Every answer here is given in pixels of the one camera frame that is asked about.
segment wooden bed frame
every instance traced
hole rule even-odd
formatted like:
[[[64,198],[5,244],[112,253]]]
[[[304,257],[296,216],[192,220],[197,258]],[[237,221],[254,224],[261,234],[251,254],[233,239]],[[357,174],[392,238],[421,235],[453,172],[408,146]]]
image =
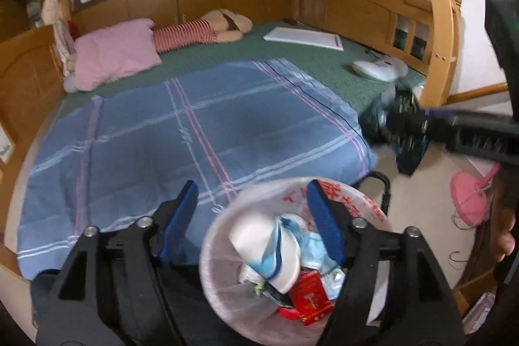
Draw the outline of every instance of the wooden bed frame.
[[[456,69],[460,5],[461,0],[101,0],[70,15],[83,31],[143,16],[167,26],[218,7],[248,15],[255,24],[292,16],[404,60],[426,75],[421,104],[437,107],[446,103]],[[68,2],[66,8],[70,13]],[[403,50],[393,47],[399,16],[409,22]],[[418,23],[430,28],[422,59],[411,55]],[[28,149],[66,95],[52,43],[52,27],[0,43],[0,122],[15,145],[8,163],[0,161],[0,240]],[[16,254],[1,242],[0,266],[19,275]]]

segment stuffed toy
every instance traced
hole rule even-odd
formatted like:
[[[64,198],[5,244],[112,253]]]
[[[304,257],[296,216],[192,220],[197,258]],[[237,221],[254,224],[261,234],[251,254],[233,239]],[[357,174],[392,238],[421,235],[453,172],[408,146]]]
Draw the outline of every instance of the stuffed toy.
[[[164,53],[194,43],[228,43],[243,38],[252,29],[252,21],[229,10],[208,12],[202,18],[153,32],[157,52]]]
[[[44,0],[41,11],[42,21],[45,25],[51,25],[63,19],[63,10],[60,0]]]

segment human hand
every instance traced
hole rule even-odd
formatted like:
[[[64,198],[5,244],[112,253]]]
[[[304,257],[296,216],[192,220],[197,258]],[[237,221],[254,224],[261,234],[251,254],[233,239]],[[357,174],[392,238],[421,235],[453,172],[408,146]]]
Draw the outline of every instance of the human hand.
[[[494,198],[490,213],[490,253],[497,262],[512,253],[515,239],[510,231],[515,224],[515,211],[504,207],[503,183],[499,177],[492,183]]]

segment pink fan base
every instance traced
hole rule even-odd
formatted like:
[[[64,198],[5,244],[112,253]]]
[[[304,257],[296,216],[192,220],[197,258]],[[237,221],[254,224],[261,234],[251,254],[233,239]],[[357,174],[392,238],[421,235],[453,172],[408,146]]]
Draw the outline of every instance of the pink fan base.
[[[470,173],[459,172],[451,179],[451,198],[458,216],[470,227],[476,227],[487,214],[487,198],[482,190],[499,170],[494,164],[490,172],[481,180]]]

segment white trash bin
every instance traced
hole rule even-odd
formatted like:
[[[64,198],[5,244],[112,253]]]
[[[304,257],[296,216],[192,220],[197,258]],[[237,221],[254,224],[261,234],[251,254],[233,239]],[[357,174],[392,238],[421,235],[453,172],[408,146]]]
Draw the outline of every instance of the white trash bin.
[[[238,197],[211,224],[200,255],[200,278],[203,291],[216,314],[230,327],[257,343],[268,346],[307,346],[317,343],[327,317],[304,327],[276,313],[278,306],[265,296],[257,296],[250,283],[238,283],[243,260],[229,241],[229,230],[236,219],[252,209],[277,216],[294,213],[315,224],[306,202],[306,187],[318,179],[328,198],[340,201],[353,217],[363,217],[377,229],[390,231],[387,217],[363,193],[351,186],[325,178],[291,178],[257,184]],[[382,311],[389,280],[389,262],[378,265],[375,292],[367,323]]]

